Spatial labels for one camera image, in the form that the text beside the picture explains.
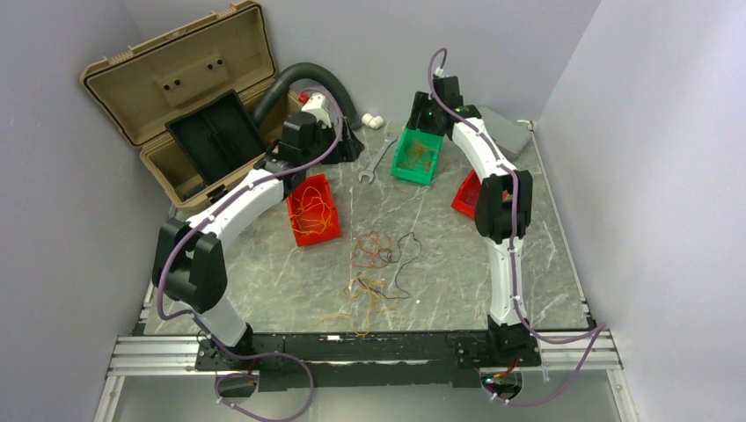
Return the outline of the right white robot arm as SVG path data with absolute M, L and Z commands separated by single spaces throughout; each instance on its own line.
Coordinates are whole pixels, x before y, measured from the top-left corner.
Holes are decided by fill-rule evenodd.
M 428 93 L 416 92 L 406 126 L 448 136 L 479 178 L 474 223 L 486 242 L 492 287 L 485 353 L 494 364 L 505 365 L 530 345 L 521 253 L 531 220 L 533 177 L 500 152 L 479 111 L 464 104 L 456 77 L 432 75 L 428 85 Z

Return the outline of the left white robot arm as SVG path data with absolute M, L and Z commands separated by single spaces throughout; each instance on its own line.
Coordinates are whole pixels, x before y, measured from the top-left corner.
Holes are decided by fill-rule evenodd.
M 155 311 L 168 321 L 189 316 L 218 346 L 218 358 L 232 369 L 245 367 L 257 356 L 253 329 L 226 295 L 224 249 L 259 216 L 285 200 L 352 131 L 347 117 L 329 127 L 331 140 L 319 136 L 323 125 L 308 112 L 290 115 L 286 135 L 299 134 L 300 146 L 276 140 L 231 191 L 209 208 L 185 221 L 172 217 L 157 237 L 151 282 Z

